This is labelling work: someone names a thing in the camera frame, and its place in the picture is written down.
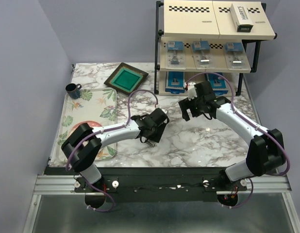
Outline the tall white slim box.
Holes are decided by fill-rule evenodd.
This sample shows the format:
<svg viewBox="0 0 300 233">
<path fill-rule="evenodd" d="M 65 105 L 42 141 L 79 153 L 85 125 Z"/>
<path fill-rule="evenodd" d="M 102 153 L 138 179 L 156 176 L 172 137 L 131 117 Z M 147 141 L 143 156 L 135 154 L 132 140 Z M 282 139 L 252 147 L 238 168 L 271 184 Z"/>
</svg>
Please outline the tall white slim box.
<svg viewBox="0 0 300 233">
<path fill-rule="evenodd" d="M 152 143 L 152 142 L 150 142 L 150 141 L 146 141 L 145 142 L 147 145 L 149 145 L 149 146 L 151 146 L 151 147 L 155 147 L 155 143 Z"/>
</svg>

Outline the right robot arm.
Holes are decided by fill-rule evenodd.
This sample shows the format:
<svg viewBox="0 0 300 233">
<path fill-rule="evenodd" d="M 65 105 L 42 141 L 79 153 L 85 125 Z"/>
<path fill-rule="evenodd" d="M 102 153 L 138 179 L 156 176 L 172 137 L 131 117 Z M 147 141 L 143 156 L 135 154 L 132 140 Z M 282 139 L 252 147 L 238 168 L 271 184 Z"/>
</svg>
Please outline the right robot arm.
<svg viewBox="0 0 300 233">
<path fill-rule="evenodd" d="M 283 136 L 277 130 L 268 130 L 255 123 L 226 97 L 217 97 L 210 82 L 190 82 L 185 85 L 187 98 L 179 101 L 182 118 L 208 114 L 234 130 L 249 146 L 246 158 L 221 170 L 212 184 L 223 190 L 231 189 L 236 181 L 265 175 L 286 162 L 283 152 Z"/>
</svg>

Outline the white Harry's box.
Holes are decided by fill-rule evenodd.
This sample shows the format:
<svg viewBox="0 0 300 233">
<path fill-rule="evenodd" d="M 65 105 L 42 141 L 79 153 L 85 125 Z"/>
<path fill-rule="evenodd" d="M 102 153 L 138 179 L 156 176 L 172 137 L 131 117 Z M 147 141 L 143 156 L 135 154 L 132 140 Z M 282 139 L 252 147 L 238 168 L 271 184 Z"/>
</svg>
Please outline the white Harry's box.
<svg viewBox="0 0 300 233">
<path fill-rule="evenodd" d="M 253 21 L 244 3 L 232 2 L 230 6 L 233 23 L 238 33 L 250 33 L 253 28 Z"/>
</svg>

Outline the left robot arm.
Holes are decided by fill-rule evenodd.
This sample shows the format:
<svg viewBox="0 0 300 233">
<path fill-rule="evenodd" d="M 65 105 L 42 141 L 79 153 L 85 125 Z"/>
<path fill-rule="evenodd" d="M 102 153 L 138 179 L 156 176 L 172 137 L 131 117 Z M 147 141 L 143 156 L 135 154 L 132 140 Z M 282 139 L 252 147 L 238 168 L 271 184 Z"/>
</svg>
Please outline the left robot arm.
<svg viewBox="0 0 300 233">
<path fill-rule="evenodd" d="M 61 150 L 67 158 L 67 168 L 81 174 L 90 191 L 102 187 L 102 174 L 94 164 L 98 152 L 110 145 L 124 140 L 142 139 L 158 143 L 166 125 L 167 114 L 160 108 L 142 116 L 132 116 L 126 123 L 105 127 L 90 127 L 83 123 L 64 141 Z"/>
</svg>

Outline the blue Harry's razor box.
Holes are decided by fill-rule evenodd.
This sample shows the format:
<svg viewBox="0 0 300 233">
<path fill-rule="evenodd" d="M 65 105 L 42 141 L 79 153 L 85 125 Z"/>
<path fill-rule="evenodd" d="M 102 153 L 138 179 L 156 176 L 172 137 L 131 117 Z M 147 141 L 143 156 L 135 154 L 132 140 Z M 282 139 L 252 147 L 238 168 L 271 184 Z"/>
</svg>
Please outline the blue Harry's razor box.
<svg viewBox="0 0 300 233">
<path fill-rule="evenodd" d="M 214 74 L 205 74 L 205 79 L 210 82 L 216 96 L 227 96 L 229 94 L 230 88 L 223 78 Z"/>
<path fill-rule="evenodd" d="M 166 74 L 166 85 L 165 91 L 171 94 L 182 94 L 185 93 L 184 89 L 184 72 L 170 71 Z"/>
</svg>

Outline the blister razor pack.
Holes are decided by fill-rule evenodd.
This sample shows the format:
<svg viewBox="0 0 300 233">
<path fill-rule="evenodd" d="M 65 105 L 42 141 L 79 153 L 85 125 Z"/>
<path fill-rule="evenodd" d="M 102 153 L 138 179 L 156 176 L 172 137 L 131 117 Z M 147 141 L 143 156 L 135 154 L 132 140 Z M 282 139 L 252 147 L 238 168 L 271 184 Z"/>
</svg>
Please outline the blister razor pack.
<svg viewBox="0 0 300 233">
<path fill-rule="evenodd" d="M 185 70 L 185 51 L 182 41 L 166 42 L 166 68 L 172 70 Z"/>
<path fill-rule="evenodd" d="M 214 67 L 214 60 L 208 41 L 194 41 L 191 45 L 193 59 L 196 69 L 211 69 Z"/>
<path fill-rule="evenodd" d="M 246 54 L 241 42 L 227 42 L 224 52 L 228 70 L 247 70 Z"/>
</svg>

